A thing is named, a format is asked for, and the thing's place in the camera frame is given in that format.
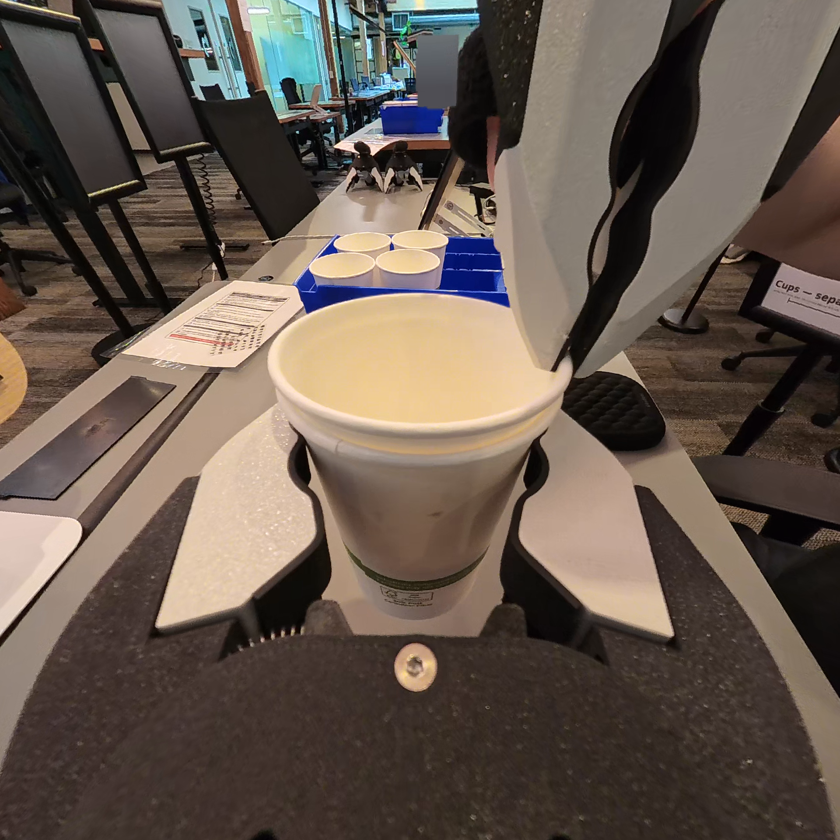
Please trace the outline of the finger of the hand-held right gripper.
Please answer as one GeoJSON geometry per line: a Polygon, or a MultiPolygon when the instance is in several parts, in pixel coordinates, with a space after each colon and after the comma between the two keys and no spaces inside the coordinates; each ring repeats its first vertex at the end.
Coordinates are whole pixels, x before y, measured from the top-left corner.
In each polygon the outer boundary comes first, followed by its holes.
{"type": "Polygon", "coordinates": [[[760,204],[838,30],[838,2],[723,2],[699,63],[686,161],[653,209],[633,278],[594,339],[573,341],[575,374],[621,353],[695,281],[760,204]]]}
{"type": "Polygon", "coordinates": [[[613,137],[655,65],[671,2],[540,2],[518,144],[495,173],[495,244],[533,362],[551,370],[590,292],[595,231],[613,199],[613,137]]]}

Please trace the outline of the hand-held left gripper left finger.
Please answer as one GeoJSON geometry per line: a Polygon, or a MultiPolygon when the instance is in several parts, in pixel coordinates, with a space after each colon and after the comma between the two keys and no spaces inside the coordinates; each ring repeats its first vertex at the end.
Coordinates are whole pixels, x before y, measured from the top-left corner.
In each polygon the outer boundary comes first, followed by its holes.
{"type": "Polygon", "coordinates": [[[305,441],[278,406],[204,466],[155,629],[235,620],[249,642],[293,632],[330,582],[305,441]]]}

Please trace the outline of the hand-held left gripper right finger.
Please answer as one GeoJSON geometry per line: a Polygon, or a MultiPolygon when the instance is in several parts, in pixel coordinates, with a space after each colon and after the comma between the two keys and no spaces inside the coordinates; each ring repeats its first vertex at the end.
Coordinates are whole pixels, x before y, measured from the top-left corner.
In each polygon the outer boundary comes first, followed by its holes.
{"type": "Polygon", "coordinates": [[[658,643],[675,635],[636,487],[623,464],[559,412],[511,516],[507,550],[597,625],[658,643]]]}

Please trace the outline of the blue plastic bin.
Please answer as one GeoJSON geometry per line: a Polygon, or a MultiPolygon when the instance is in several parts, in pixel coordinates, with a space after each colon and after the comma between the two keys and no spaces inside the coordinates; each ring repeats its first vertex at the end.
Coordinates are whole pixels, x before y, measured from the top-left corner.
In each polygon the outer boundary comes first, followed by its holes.
{"type": "Polygon", "coordinates": [[[322,285],[306,268],[294,286],[306,313],[359,298],[398,293],[441,293],[474,298],[508,307],[501,255],[492,238],[451,237],[445,251],[438,289],[322,285]]]}

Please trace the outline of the blue storage box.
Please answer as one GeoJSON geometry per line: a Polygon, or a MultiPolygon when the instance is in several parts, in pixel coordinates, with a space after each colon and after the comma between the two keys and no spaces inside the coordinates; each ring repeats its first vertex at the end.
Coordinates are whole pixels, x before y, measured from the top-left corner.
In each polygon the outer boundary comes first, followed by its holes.
{"type": "Polygon", "coordinates": [[[380,106],[382,132],[387,136],[438,134],[443,108],[426,108],[415,101],[387,101],[380,106]]]}

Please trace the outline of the black stand rod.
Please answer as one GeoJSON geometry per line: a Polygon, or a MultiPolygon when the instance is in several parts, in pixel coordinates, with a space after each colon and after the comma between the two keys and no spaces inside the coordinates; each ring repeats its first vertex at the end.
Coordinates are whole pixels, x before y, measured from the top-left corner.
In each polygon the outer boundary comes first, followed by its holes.
{"type": "Polygon", "coordinates": [[[423,209],[418,229],[428,230],[431,228],[435,217],[438,215],[438,210],[445,203],[445,199],[448,197],[448,193],[451,188],[457,184],[457,180],[463,171],[464,164],[463,160],[454,150],[450,149],[448,151],[440,176],[437,178],[434,188],[423,209]]]}

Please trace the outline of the black quilted mouse pad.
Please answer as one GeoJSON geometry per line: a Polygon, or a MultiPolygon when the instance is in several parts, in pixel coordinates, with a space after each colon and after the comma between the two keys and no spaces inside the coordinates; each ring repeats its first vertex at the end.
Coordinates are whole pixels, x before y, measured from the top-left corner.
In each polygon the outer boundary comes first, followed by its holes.
{"type": "Polygon", "coordinates": [[[659,445],[666,423],[642,385],[622,374],[597,371],[574,378],[562,410],[612,452],[637,452],[659,445]]]}

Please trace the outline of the white black tabletop device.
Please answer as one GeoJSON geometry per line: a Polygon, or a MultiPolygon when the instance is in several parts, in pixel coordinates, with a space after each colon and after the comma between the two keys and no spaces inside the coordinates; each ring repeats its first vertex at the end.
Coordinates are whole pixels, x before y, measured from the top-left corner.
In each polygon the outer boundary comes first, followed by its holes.
{"type": "Polygon", "coordinates": [[[344,181],[344,191],[349,192],[358,185],[375,187],[385,192],[382,172],[367,143],[357,140],[353,144],[355,152],[349,172],[344,181]]]}
{"type": "Polygon", "coordinates": [[[408,142],[399,140],[395,142],[391,157],[386,165],[382,191],[387,194],[404,186],[421,190],[423,180],[416,164],[408,153],[408,142]]]}

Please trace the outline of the black flat plate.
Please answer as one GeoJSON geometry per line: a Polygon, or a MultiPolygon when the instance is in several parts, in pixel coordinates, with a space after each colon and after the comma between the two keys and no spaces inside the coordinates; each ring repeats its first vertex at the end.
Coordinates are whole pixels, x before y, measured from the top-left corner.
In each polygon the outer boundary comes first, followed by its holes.
{"type": "Polygon", "coordinates": [[[174,389],[131,376],[4,477],[1,498],[56,500],[174,389]]]}

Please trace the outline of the black framed sign board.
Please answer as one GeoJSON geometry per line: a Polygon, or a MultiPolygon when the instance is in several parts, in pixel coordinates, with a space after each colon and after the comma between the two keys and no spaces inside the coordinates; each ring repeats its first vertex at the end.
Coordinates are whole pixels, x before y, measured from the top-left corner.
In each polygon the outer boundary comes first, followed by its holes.
{"type": "Polygon", "coordinates": [[[839,282],[762,259],[739,315],[804,343],[839,346],[839,282]]]}

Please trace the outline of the laminated instruction sheet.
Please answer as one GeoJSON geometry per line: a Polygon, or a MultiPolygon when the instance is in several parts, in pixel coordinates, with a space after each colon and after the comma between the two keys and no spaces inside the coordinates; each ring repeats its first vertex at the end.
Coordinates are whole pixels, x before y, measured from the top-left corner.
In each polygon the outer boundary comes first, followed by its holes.
{"type": "Polygon", "coordinates": [[[302,310],[294,286],[232,280],[122,353],[161,364],[234,369],[302,310]]]}

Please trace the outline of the instruction board on wood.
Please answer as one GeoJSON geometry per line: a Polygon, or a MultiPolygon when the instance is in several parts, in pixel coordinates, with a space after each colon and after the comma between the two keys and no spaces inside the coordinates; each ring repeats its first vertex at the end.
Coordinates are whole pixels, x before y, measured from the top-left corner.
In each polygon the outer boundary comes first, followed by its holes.
{"type": "Polygon", "coordinates": [[[28,386],[25,364],[15,347],[1,335],[1,424],[22,405],[28,386]]]}

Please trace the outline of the black chair back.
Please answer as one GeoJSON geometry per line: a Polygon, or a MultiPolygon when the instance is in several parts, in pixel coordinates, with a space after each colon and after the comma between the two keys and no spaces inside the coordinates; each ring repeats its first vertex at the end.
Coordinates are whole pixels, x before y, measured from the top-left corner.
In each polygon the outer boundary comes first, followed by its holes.
{"type": "Polygon", "coordinates": [[[268,93],[250,98],[193,99],[196,117],[269,239],[287,235],[319,205],[268,93]]]}

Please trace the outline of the black framed display panel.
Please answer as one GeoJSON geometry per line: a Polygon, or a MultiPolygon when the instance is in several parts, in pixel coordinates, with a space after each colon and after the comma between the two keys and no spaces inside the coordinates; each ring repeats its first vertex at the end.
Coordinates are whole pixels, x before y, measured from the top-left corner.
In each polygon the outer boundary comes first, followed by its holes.
{"type": "Polygon", "coordinates": [[[16,2],[1,8],[2,50],[70,204],[93,209],[145,191],[80,19],[16,2]]]}
{"type": "Polygon", "coordinates": [[[78,2],[96,33],[155,159],[213,150],[160,2],[78,2]]]}

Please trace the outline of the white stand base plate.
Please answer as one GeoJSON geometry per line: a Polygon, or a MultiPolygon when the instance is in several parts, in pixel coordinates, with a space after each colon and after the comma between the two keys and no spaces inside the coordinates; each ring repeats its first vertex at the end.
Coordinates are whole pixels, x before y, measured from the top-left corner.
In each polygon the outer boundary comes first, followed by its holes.
{"type": "Polygon", "coordinates": [[[73,518],[1,512],[1,632],[68,560],[82,538],[73,518]]]}

